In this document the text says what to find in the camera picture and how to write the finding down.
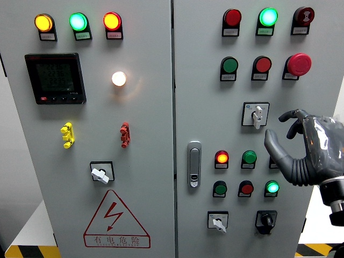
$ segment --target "black and yellow hazard stripe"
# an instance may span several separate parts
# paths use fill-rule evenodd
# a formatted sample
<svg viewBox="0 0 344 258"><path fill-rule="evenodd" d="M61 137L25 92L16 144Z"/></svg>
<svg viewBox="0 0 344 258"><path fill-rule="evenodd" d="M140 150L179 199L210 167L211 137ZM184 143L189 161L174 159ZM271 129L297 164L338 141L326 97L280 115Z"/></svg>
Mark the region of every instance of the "black and yellow hazard stripe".
<svg viewBox="0 0 344 258"><path fill-rule="evenodd" d="M57 246L10 246L5 258L61 258Z"/></svg>
<svg viewBox="0 0 344 258"><path fill-rule="evenodd" d="M300 243L297 246L295 257L326 257L332 247L336 245L338 243Z"/></svg>

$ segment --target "gray metal panel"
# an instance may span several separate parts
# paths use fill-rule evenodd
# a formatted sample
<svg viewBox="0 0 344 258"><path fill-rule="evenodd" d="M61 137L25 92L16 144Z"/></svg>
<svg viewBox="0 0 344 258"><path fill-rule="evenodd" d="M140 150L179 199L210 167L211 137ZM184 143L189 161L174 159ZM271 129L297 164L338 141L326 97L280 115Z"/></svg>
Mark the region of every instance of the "gray metal panel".
<svg viewBox="0 0 344 258"><path fill-rule="evenodd" d="M300 6L315 10L307 36L291 36L294 11ZM259 12L266 7L278 10L272 37L256 37ZM300 135L287 140L292 124L278 117L285 111L302 108L310 113L332 115L343 78L344 20L342 1L174 1L176 135L178 178L179 257L294 257L312 187L294 187L279 170L268 169L264 148L266 128L277 131L280 142L295 157L305 155ZM227 9L242 14L240 36L221 37L223 14ZM313 60L310 72L299 81L282 81L286 59L304 52ZM251 82L252 63L266 55L273 66L266 82ZM239 62L236 82L219 82L221 60L233 56ZM269 102L266 127L256 130L241 126L243 102ZM202 144L202 183L187 185L187 144ZM228 170L214 170L214 155L224 149L230 155ZM240 169L244 151L257 153L254 170ZM226 198L213 198L217 180L227 183ZM251 198L238 198L241 181L254 185ZM264 185L277 180L277 198L264 198ZM207 229L207 211L229 211L227 234ZM258 210L278 212L272 235L255 235Z"/></svg>
<svg viewBox="0 0 344 258"><path fill-rule="evenodd" d="M109 11L122 17L123 41L105 38ZM74 40L73 12L88 17L92 41ZM40 13L54 18L58 42L39 41L33 22ZM62 257L174 257L170 17L169 1L1 3L0 50ZM68 52L80 55L87 103L36 105L24 55ZM121 89L111 82L119 70L127 76ZM64 149L60 128L68 121L76 141ZM124 121L132 139L126 149L119 133ZM94 182L91 161L113 161L115 182ZM109 189L148 232L150 249L85 247L84 231ZM128 232L136 226L121 223ZM104 232L99 227L97 234Z"/></svg>

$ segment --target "red emergency stop button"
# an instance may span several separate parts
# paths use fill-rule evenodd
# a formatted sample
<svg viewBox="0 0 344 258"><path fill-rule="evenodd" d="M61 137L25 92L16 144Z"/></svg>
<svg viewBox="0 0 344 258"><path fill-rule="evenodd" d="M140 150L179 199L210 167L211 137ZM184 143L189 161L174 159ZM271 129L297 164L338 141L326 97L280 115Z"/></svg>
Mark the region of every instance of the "red emergency stop button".
<svg viewBox="0 0 344 258"><path fill-rule="evenodd" d="M242 181L239 185L238 197L251 197L254 188L249 180Z"/></svg>
<svg viewBox="0 0 344 258"><path fill-rule="evenodd" d="M228 26L238 26L241 22L241 12L237 9L229 9L226 11L224 18Z"/></svg>
<svg viewBox="0 0 344 258"><path fill-rule="evenodd" d="M304 53L297 53L288 60L288 72L294 76L302 76L309 72L312 66L312 59Z"/></svg>
<svg viewBox="0 0 344 258"><path fill-rule="evenodd" d="M300 26L309 26L314 20L314 10L310 7L300 7L294 13L294 20Z"/></svg>

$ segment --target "lightning bolt symbol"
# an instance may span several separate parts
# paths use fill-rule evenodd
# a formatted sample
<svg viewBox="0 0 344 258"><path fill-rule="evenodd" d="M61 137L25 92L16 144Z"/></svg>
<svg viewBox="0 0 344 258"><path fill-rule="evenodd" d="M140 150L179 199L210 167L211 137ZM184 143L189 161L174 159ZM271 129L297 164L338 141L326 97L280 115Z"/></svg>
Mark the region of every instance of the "lightning bolt symbol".
<svg viewBox="0 0 344 258"><path fill-rule="evenodd" d="M119 212L119 213L115 213L115 214L112 214L112 215L109 215L110 212L114 209L114 207L117 205L117 203L113 202L109 208L109 210L107 211L107 213L105 214L104 216L104 219L105 218L109 218L109 217L113 217L113 216L117 216L117 218L114 220L114 222L111 224L111 226L108 226L107 227L107 232L112 230L113 229L113 224L115 224L115 222L119 219L120 216L122 216L123 212Z"/></svg>

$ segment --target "red indicator light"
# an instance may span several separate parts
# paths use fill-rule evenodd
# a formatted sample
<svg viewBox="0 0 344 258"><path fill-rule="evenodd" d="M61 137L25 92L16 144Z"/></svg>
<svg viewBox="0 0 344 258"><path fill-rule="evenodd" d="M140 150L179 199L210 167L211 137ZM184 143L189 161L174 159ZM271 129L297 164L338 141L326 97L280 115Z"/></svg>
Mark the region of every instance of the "red indicator light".
<svg viewBox="0 0 344 258"><path fill-rule="evenodd" d="M314 20L314 10L310 7L300 7L294 13L295 21L301 26L308 26Z"/></svg>
<svg viewBox="0 0 344 258"><path fill-rule="evenodd" d="M244 185L242 188L241 188L241 192L245 195L249 195L253 192L253 186L252 185Z"/></svg>
<svg viewBox="0 0 344 258"><path fill-rule="evenodd" d="M256 69L260 73L266 73L271 68L271 60L269 58L260 58L256 64Z"/></svg>
<svg viewBox="0 0 344 258"><path fill-rule="evenodd" d="M104 26L109 31L115 31L120 28L122 21L120 16L115 12L108 12L103 18Z"/></svg>
<svg viewBox="0 0 344 258"><path fill-rule="evenodd" d="M225 22L229 26L238 26L241 22L241 12L237 9L229 9L225 14Z"/></svg>
<svg viewBox="0 0 344 258"><path fill-rule="evenodd" d="M294 76L302 76L308 73L312 66L312 59L309 55L298 53L288 61L288 72Z"/></svg>

